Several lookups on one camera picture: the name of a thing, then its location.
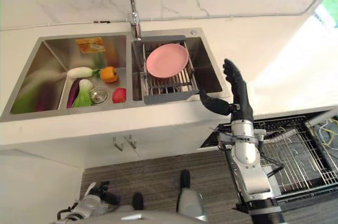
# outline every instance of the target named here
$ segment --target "faucet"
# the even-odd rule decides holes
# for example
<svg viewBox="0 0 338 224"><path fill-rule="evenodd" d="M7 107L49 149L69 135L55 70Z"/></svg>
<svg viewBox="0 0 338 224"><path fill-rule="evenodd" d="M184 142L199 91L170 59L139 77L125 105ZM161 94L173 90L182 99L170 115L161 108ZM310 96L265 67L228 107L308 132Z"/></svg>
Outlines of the faucet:
<svg viewBox="0 0 338 224"><path fill-rule="evenodd" d="M129 16L129 22L132 28L132 34L135 39L141 40L141 25L138 12L136 10L135 0L130 0L132 6L132 13Z"/></svg>

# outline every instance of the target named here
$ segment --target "pink plate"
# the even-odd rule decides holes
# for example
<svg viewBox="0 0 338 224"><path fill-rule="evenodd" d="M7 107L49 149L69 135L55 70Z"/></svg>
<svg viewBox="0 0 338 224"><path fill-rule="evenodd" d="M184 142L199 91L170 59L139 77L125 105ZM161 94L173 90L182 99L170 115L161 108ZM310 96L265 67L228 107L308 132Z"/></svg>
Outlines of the pink plate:
<svg viewBox="0 0 338 224"><path fill-rule="evenodd" d="M189 53L183 46L169 43L150 53L146 65L148 72L157 78L169 78L182 71L189 60Z"/></svg>

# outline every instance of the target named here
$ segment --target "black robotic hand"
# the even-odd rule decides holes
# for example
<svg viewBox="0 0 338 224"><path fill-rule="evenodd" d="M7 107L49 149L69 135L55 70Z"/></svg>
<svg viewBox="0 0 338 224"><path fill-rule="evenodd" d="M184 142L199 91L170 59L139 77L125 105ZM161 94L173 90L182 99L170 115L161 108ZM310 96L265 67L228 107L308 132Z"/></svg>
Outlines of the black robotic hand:
<svg viewBox="0 0 338 224"><path fill-rule="evenodd" d="M246 82L243 80L238 68L229 59L224 60L223 68L226 80L231 84L233 104L209 97L203 89L200 90L201 102L208 110L214 113L226 116L231 113L231 121L242 119L252 122L254 117L248 99Z"/></svg>

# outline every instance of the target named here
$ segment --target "red tomato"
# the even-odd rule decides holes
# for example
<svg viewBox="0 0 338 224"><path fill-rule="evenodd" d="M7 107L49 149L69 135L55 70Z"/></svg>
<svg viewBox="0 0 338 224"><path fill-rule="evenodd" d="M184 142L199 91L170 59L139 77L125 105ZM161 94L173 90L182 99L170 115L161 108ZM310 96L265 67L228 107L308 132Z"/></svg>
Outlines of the red tomato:
<svg viewBox="0 0 338 224"><path fill-rule="evenodd" d="M127 90L125 88L117 88L112 94L112 101L114 104L125 102L127 100Z"/></svg>

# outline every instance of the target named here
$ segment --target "metal grill rack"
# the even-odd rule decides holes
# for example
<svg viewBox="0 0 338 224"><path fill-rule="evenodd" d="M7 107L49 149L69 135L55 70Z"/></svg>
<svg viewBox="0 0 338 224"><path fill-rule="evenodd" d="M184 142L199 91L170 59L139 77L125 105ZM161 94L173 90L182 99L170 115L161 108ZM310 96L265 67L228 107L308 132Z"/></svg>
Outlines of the metal grill rack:
<svg viewBox="0 0 338 224"><path fill-rule="evenodd" d="M143 43L142 49L144 69L142 82L144 87L142 89L142 94L144 97L144 102L146 104L186 100L188 99L188 97L198 92L198 87L194 76L194 68L190 56L186 67L180 73L173 77L159 79L151 76L148 73L146 68L146 60L148 56L157 47L167 43L177 43L187 49L185 40L177 40L171 42L152 41Z"/></svg>
<svg viewBox="0 0 338 224"><path fill-rule="evenodd" d="M338 185L337 166L321 150L320 143L311 134L306 121L305 116L297 116L261 120L253 124L255 129L267 131L262 148L264 154L284 164L284 169L274 176L280 198ZM218 131L230 133L231 126L219 125ZM275 164L263 158L260 162L262 167L276 168Z"/></svg>

